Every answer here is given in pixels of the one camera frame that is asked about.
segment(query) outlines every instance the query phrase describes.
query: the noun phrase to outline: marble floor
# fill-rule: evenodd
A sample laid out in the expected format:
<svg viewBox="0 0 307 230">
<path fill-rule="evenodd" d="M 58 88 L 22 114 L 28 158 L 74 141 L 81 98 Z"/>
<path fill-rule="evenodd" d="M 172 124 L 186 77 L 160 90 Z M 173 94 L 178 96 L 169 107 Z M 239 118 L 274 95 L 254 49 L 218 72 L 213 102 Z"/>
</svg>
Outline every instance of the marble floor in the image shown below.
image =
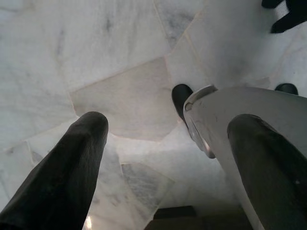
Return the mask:
<svg viewBox="0 0 307 230">
<path fill-rule="evenodd" d="M 160 207 L 240 208 L 171 101 L 193 90 L 294 83 L 307 97 L 307 23 L 271 25 L 260 0 L 0 0 L 0 209 L 68 126 L 109 135 L 84 229 L 142 230 Z"/>
</svg>

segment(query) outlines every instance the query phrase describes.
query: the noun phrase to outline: marble tile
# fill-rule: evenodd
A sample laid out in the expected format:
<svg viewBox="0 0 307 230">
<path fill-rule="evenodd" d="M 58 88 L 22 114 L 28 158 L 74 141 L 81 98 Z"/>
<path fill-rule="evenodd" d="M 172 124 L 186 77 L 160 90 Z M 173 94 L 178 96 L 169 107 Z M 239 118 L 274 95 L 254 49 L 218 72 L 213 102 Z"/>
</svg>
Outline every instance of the marble tile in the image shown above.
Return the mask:
<svg viewBox="0 0 307 230">
<path fill-rule="evenodd" d="M 32 161 L 37 165 L 47 154 L 55 147 L 58 141 L 66 133 L 69 126 L 75 122 L 78 117 L 70 119 L 61 125 L 40 133 L 34 137 L 27 139 L 31 151 Z"/>
<path fill-rule="evenodd" d="M 9 11 L 21 10 L 29 0 L 0 0 L 0 8 Z"/>
<path fill-rule="evenodd" d="M 270 78 L 271 89 L 280 83 L 294 84 L 300 96 L 307 97 L 307 46 L 287 54 L 275 76 Z"/>
<path fill-rule="evenodd" d="M 9 196 L 5 190 L 4 182 L 0 178 L 0 212 L 4 209 L 4 207 L 8 204 L 9 202 Z"/>
<path fill-rule="evenodd" d="M 112 226 L 110 229 L 134 230 L 126 184 L 115 147 L 115 137 L 109 134 L 88 216 L 99 218 L 100 223 Z"/>
<path fill-rule="evenodd" d="M 116 220 L 105 219 L 96 215 L 89 215 L 84 223 L 82 230 L 134 230 L 126 225 L 119 225 Z"/>
<path fill-rule="evenodd" d="M 204 0 L 155 0 L 168 42 L 172 48 L 204 7 Z"/>
<path fill-rule="evenodd" d="M 9 199 L 13 197 L 33 168 L 26 142 L 0 154 L 0 183 Z"/>
<path fill-rule="evenodd" d="M 270 34 L 279 14 L 263 9 L 258 0 L 207 2 L 187 33 L 217 88 L 264 80 L 277 69 L 298 30 Z"/>
<path fill-rule="evenodd" d="M 237 199 L 229 202 L 204 191 L 200 191 L 193 186 L 189 190 L 184 205 L 193 206 L 198 216 L 234 213 L 241 210 L 241 206 Z"/>
<path fill-rule="evenodd" d="M 184 123 L 161 142 L 122 139 L 117 142 L 117 149 L 121 163 L 147 165 L 176 183 L 193 186 L 219 202 L 237 207 L 238 201 L 221 165 L 198 149 Z"/>
<path fill-rule="evenodd" d="M 300 51 L 307 47 L 307 23 L 300 25 L 299 31 L 293 40 L 293 43 L 287 50 L 287 54 Z"/>
<path fill-rule="evenodd" d="M 103 113 L 117 136 L 160 140 L 177 123 L 163 58 L 73 92 L 77 115 Z"/>
<path fill-rule="evenodd" d="M 240 209 L 239 201 L 235 198 L 229 202 L 200 191 L 192 185 L 176 182 L 164 197 L 159 208 L 182 206 L 193 206 L 198 216 L 227 213 Z"/>
<path fill-rule="evenodd" d="M 32 10 L 0 26 L 0 149 L 75 116 Z"/>
<path fill-rule="evenodd" d="M 0 0 L 0 25 L 18 15 L 29 4 L 30 0 Z"/>
<path fill-rule="evenodd" d="M 166 63 L 173 87 L 186 84 L 197 91 L 211 84 L 185 36 L 179 40 L 172 53 L 166 56 Z"/>
<path fill-rule="evenodd" d="M 176 182 L 163 198 L 159 208 L 182 207 L 186 205 L 189 192 L 189 185 L 181 182 Z"/>
<path fill-rule="evenodd" d="M 122 164 L 121 167 L 136 230 L 143 230 L 174 182 L 142 164 Z"/>
<path fill-rule="evenodd" d="M 170 51 L 152 0 L 41 0 L 35 7 L 70 91 Z"/>
</svg>

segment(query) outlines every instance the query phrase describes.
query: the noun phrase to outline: black object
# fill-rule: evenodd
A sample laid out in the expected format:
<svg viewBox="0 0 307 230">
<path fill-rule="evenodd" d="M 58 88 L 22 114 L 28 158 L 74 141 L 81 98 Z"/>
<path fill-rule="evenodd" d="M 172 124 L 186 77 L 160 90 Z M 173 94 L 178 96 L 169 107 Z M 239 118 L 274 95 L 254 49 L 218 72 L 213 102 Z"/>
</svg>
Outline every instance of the black object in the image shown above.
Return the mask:
<svg viewBox="0 0 307 230">
<path fill-rule="evenodd" d="M 283 0 L 262 0 L 261 6 L 266 9 L 275 9 Z"/>
<path fill-rule="evenodd" d="M 193 93 L 193 90 L 185 85 L 176 85 L 172 90 L 172 99 L 179 117 L 186 123 L 183 116 L 183 106 L 188 97 Z"/>
<path fill-rule="evenodd" d="M 180 217 L 197 217 L 192 206 L 160 208 L 156 211 L 154 219 L 168 219 Z"/>
<path fill-rule="evenodd" d="M 237 116 L 227 132 L 242 183 L 264 229 L 306 230 L 307 159 L 257 116 Z"/>
<path fill-rule="evenodd" d="M 267 9 L 276 8 L 283 0 L 262 0 L 262 6 Z M 271 28 L 271 33 L 283 33 L 307 21 L 306 0 L 286 0 L 289 13 L 279 19 Z"/>
<path fill-rule="evenodd" d="M 298 90 L 295 85 L 291 83 L 279 84 L 276 88 L 276 91 L 286 92 L 294 95 L 298 95 Z"/>
<path fill-rule="evenodd" d="M 97 112 L 73 123 L 0 213 L 0 229 L 81 230 L 107 133 L 108 121 Z"/>
</svg>

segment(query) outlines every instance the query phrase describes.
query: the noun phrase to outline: black leg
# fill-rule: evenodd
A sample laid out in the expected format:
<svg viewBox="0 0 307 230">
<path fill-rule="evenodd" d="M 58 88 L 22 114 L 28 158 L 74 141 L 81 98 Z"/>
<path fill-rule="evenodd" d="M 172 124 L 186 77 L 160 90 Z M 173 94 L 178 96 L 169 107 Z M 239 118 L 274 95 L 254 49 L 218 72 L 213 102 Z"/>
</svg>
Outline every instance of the black leg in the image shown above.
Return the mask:
<svg viewBox="0 0 307 230">
<path fill-rule="evenodd" d="M 262 7 L 266 9 L 276 8 L 283 0 L 262 0 Z"/>
<path fill-rule="evenodd" d="M 300 16 L 295 13 L 288 13 L 283 18 L 275 22 L 271 28 L 272 34 L 283 33 L 303 22 L 307 21 L 306 17 Z"/>
</svg>

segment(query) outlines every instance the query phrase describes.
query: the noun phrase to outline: black rubber foot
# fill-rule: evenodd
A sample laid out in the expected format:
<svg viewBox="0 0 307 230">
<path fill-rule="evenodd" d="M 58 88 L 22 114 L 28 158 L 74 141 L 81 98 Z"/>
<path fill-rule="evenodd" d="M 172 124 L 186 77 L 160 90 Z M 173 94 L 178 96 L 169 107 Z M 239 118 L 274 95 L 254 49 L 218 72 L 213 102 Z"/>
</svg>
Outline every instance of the black rubber foot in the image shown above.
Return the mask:
<svg viewBox="0 0 307 230">
<path fill-rule="evenodd" d="M 184 121 L 183 105 L 187 98 L 193 93 L 193 90 L 184 84 L 176 85 L 172 90 L 172 99 L 179 117 Z"/>
<path fill-rule="evenodd" d="M 294 95 L 298 95 L 298 90 L 295 85 L 291 83 L 283 83 L 279 84 L 276 89 L 276 91 L 286 92 Z"/>
<path fill-rule="evenodd" d="M 261 6 L 266 9 L 275 9 L 283 0 L 262 0 Z"/>
</svg>

